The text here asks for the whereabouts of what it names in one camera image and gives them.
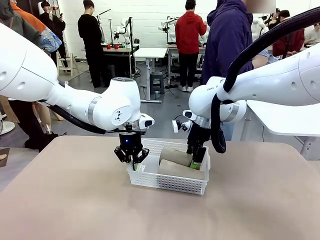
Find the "purple hoodie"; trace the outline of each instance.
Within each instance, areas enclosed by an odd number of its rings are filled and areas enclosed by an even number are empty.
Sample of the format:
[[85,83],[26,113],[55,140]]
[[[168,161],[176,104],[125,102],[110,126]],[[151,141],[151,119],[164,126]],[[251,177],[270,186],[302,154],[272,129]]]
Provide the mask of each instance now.
[[[245,48],[252,44],[253,15],[241,0],[218,0],[209,13],[210,32],[205,49],[201,84],[213,77],[226,77],[229,66]],[[254,68],[248,62],[239,74]]]

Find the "blue jeans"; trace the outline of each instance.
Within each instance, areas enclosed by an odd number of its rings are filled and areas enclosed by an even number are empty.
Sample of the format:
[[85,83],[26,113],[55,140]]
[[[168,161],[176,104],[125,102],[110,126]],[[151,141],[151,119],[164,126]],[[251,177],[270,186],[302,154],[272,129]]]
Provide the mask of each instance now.
[[231,141],[232,135],[234,133],[235,124],[231,122],[223,122],[221,123],[221,129],[224,133],[224,138],[226,141]]

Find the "red object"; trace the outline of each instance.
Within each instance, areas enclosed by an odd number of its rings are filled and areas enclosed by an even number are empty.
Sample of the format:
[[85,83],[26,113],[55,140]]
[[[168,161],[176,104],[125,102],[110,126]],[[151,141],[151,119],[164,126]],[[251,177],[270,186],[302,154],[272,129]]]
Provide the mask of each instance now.
[[[281,56],[285,54],[286,51],[286,44],[289,40],[289,36],[285,36],[280,40],[276,41],[272,45],[272,52],[275,57]],[[296,51],[297,53],[300,52],[301,48],[303,47],[305,42],[305,29],[301,29],[296,31],[292,34],[291,38],[291,46],[289,47],[289,52]]]
[[199,34],[207,32],[207,25],[193,11],[187,11],[180,17],[175,26],[176,46],[181,54],[199,52]]

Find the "white round base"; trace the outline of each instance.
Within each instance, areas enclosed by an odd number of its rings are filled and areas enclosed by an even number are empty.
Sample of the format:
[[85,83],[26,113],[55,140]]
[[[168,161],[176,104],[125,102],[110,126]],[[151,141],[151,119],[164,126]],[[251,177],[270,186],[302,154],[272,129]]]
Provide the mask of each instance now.
[[11,132],[13,129],[15,129],[15,127],[16,127],[16,125],[13,122],[4,121],[2,132],[0,133],[0,135],[4,135],[4,134]]

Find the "basket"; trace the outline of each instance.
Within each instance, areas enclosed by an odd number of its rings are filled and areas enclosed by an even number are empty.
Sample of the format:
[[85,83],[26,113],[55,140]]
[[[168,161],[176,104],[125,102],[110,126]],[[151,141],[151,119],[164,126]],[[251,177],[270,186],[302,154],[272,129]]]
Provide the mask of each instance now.
[[198,195],[203,195],[205,193],[206,186],[209,181],[209,170],[211,167],[209,150],[207,147],[200,168],[200,171],[205,173],[205,180],[200,180],[158,174],[159,158],[162,149],[167,146],[183,152],[187,152],[187,144],[143,139],[142,145],[144,148],[149,149],[150,152],[148,157],[138,165],[136,171],[134,171],[132,165],[129,164],[127,170],[132,185],[166,189]]

